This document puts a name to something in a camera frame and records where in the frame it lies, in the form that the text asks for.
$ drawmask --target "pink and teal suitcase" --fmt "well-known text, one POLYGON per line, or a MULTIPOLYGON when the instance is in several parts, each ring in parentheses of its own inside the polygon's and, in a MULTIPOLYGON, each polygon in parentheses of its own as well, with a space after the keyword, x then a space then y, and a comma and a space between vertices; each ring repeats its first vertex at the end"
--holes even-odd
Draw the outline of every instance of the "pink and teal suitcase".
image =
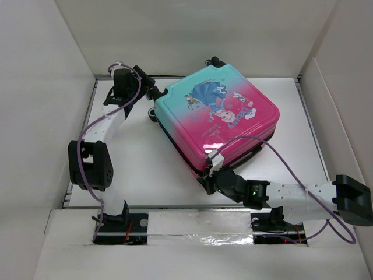
MULTIPOLYGON (((231 138, 254 135, 270 139, 278 108, 232 65, 217 57, 206 67, 152 96, 149 117, 157 121, 208 194, 214 193, 206 156, 231 138)), ((262 149, 254 139, 225 148, 222 170, 234 169, 262 149)))

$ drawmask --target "purple cable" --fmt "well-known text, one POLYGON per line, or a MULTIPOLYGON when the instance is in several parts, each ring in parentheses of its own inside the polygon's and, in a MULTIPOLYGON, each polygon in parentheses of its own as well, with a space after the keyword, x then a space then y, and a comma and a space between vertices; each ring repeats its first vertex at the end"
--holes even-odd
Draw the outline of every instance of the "purple cable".
MULTIPOLYGON (((222 152, 223 149, 225 149, 226 147, 229 146, 229 144, 231 144, 232 142, 236 141, 236 140, 239 140, 239 139, 243 139, 243 138, 250 138, 250 139, 255 139, 255 140, 259 140, 261 141, 263 144, 267 145, 268 147, 270 147, 270 149, 276 154, 276 156, 282 161, 282 163, 285 165, 285 167, 287 168, 287 170, 290 172, 290 174, 292 175, 292 177, 297 181, 297 183, 299 184, 299 186, 301 186, 301 188, 306 191, 327 213, 329 213, 333 219, 335 219, 342 227, 343 229, 349 234, 349 236, 351 237, 352 240, 348 240, 346 239, 345 237, 343 237, 337 230, 334 226, 332 226, 332 224, 330 223, 330 221, 327 219, 326 220, 326 223, 325 225, 322 227, 322 229, 320 231, 318 231, 316 234, 308 237, 308 238, 304 238, 302 239, 302 241, 306 241, 308 239, 311 239, 311 238, 314 238, 316 237, 317 235, 319 235, 320 233, 322 233, 322 231, 326 228, 327 225, 329 225, 332 230, 341 238, 343 239, 344 241, 346 241, 347 243, 349 244, 356 244, 356 238, 354 236, 354 234, 350 231, 350 229, 337 217, 336 214, 333 213, 332 210, 330 210, 321 200, 319 200, 317 198, 316 195, 314 195, 313 193, 309 192, 307 190, 307 187, 298 179, 298 177, 294 174, 294 172, 292 171, 292 169, 290 168, 290 166, 287 164, 287 162, 283 159, 283 157, 278 153, 278 151, 270 144, 268 143, 267 141, 265 141, 264 139, 260 138, 260 137, 257 137, 257 136, 251 136, 251 135, 244 135, 244 136, 238 136, 238 137, 235 137, 235 138, 232 138, 230 139, 227 143, 225 143, 223 146, 221 146, 220 148, 218 148, 217 150, 217 153, 215 155, 213 155, 211 157, 211 160, 214 159, 219 153, 222 152)), ((279 238, 282 238, 282 239, 285 239, 287 240, 288 237, 285 237, 285 236, 279 236, 279 235, 275 235, 276 237, 279 237, 279 238)))
POLYGON ((116 108, 115 110, 107 113, 106 115, 103 115, 101 116, 100 118, 98 118, 97 120, 91 122, 89 125, 87 125, 87 127, 85 129, 83 129, 82 133, 80 133, 79 137, 78 137, 78 144, 76 146, 76 154, 78 155, 78 165, 79 165, 79 170, 80 170, 80 173, 82 175, 82 178, 83 178, 83 182, 87 188, 87 191, 90 193, 90 195, 96 200, 98 201, 100 204, 101 204, 101 214, 100 214, 100 220, 98 222, 98 225, 97 225, 97 229, 95 230, 94 232, 94 235, 93 235, 93 241, 96 239, 97 237, 97 234, 98 234, 98 231, 100 230, 102 224, 103 224, 103 217, 104 217, 104 206, 105 206, 105 202, 103 199, 101 198, 98 198, 94 192, 93 192, 93 189, 92 187, 90 186, 90 184, 88 183, 88 180, 87 180, 87 177, 86 177, 86 173, 84 172, 84 169, 83 169, 83 160, 82 160, 82 154, 81 154, 81 150, 80 150, 80 146, 82 144, 82 139, 84 137, 84 135, 86 134, 86 132, 94 125, 96 125, 97 123, 99 123, 100 121, 104 120, 107 116, 111 116, 113 114, 115 114, 116 112, 119 112, 120 110, 124 109, 125 107, 127 107, 128 105, 130 105, 133 101, 136 100, 136 98, 139 96, 139 93, 140 93, 140 90, 141 90, 141 77, 140 75, 133 69, 131 68, 130 66, 127 66, 121 62, 119 63, 116 63, 116 64, 113 64, 112 66, 114 65, 120 65, 122 67, 125 67, 125 68, 128 68, 130 69, 133 73, 136 74, 138 80, 139 80, 139 87, 138 87, 138 91, 136 92, 135 96, 129 101, 127 102, 126 104, 124 104, 123 106, 121 107, 118 107, 116 108))

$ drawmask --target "purple hose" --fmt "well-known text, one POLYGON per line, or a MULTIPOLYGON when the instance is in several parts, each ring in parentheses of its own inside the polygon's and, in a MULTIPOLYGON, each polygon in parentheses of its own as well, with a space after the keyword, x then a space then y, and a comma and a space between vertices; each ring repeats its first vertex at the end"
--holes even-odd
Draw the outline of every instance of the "purple hose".
MULTIPOLYGON (((260 138, 260 137, 257 137, 257 136, 251 136, 251 135, 244 135, 244 136, 238 136, 238 137, 235 137, 235 138, 232 138, 230 139, 227 143, 225 143, 222 147, 218 148, 217 150, 217 153, 215 155, 213 155, 211 157, 211 160, 213 158, 215 158, 219 153, 222 152, 223 149, 225 149, 226 147, 229 146, 229 144, 231 144, 232 142, 236 141, 236 140, 239 140, 239 139, 243 139, 243 138, 250 138, 250 139, 255 139, 255 140, 259 140, 261 141, 263 144, 267 145, 268 147, 270 147, 270 149, 276 154, 276 156, 282 161, 282 163, 285 165, 285 167, 287 168, 287 170, 290 172, 290 174, 293 176, 293 178, 297 181, 297 183, 299 184, 299 186, 301 186, 301 188, 304 190, 304 191, 307 191, 307 187, 298 179, 298 177, 294 174, 294 172, 292 171, 292 169, 290 168, 290 166, 287 164, 287 162, 283 159, 282 156, 280 156, 280 154, 278 153, 278 151, 275 150, 275 148, 270 144, 268 143, 267 141, 265 141, 264 139, 260 138)), ((314 234, 313 236, 310 236, 309 238, 304 238, 302 239, 302 241, 306 241, 310 238, 313 238, 317 235, 319 235, 325 228, 327 225, 329 225, 332 230, 341 238, 343 239, 344 241, 346 241, 347 243, 349 244, 356 244, 356 238, 354 236, 354 234, 350 231, 350 229, 337 217, 336 214, 333 213, 332 210, 330 210, 321 200, 319 200, 317 198, 316 195, 314 195, 313 193, 307 191, 307 193, 327 212, 329 213, 333 219, 335 219, 342 227, 343 229, 349 234, 349 236, 351 237, 352 240, 348 240, 346 239, 345 237, 343 237, 337 230, 334 226, 332 226, 332 224, 330 223, 329 220, 326 220, 326 223, 325 225, 322 227, 322 229, 320 231, 318 231, 316 234, 314 234)), ((279 238, 282 238, 282 239, 285 239, 287 237, 284 237, 284 236, 279 236, 279 235, 275 235, 276 237, 279 237, 279 238)))
POLYGON ((135 96, 129 101, 127 102, 126 104, 124 104, 123 106, 121 107, 118 107, 116 108, 115 110, 107 113, 106 115, 103 115, 102 117, 98 118, 97 120, 91 122, 85 129, 83 129, 82 133, 80 133, 79 137, 78 137, 78 144, 76 146, 76 154, 78 155, 78 165, 79 165, 79 170, 80 170, 80 173, 82 175, 82 178, 83 178, 83 182, 87 188, 87 191, 90 193, 90 195, 96 200, 98 201, 100 204, 101 204, 101 214, 100 214, 100 220, 98 222, 98 225, 97 225, 97 229, 95 230, 94 232, 94 235, 93 235, 93 241, 96 239, 97 237, 97 234, 103 224, 103 217, 104 217, 104 206, 105 206, 105 202, 103 199, 100 199, 98 198, 93 190, 92 190, 92 187, 90 186, 90 184, 88 183, 88 180, 87 180, 87 177, 86 177, 86 174, 84 172, 84 169, 83 169, 83 161, 82 161, 82 154, 81 154, 81 150, 80 150, 80 146, 82 144, 82 139, 84 137, 84 135, 86 134, 86 132, 94 125, 96 125, 97 123, 99 123, 100 121, 102 121, 103 119, 106 118, 106 116, 111 116, 113 114, 115 114, 116 112, 119 112, 120 110, 124 109, 125 107, 127 107, 128 105, 130 105, 133 101, 136 100, 136 98, 139 96, 139 93, 140 93, 140 90, 141 90, 141 77, 140 75, 133 69, 131 68, 130 66, 127 66, 123 63, 117 63, 117 64, 113 64, 112 66, 114 65, 120 65, 122 67, 125 67, 125 68, 128 68, 130 69, 133 73, 136 74, 138 80, 139 80, 139 87, 138 87, 138 91, 136 92, 135 96))

